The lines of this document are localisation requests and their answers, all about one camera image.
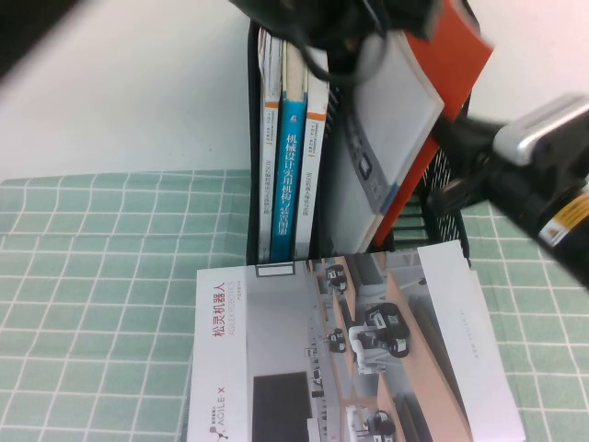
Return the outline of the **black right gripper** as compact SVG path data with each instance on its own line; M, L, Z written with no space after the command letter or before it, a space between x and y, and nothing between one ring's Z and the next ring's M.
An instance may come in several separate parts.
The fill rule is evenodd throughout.
M484 181L485 198L587 287L588 137L550 135L519 149L496 135L501 129L498 122L440 117L433 137L451 155L492 150L497 163Z

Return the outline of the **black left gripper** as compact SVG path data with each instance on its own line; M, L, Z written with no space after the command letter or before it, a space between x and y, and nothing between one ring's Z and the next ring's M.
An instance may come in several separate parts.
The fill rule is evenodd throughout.
M417 1L234 1L232 3L273 37L300 48L334 51L348 41L417 25L411 33L430 41L444 11L442 0Z

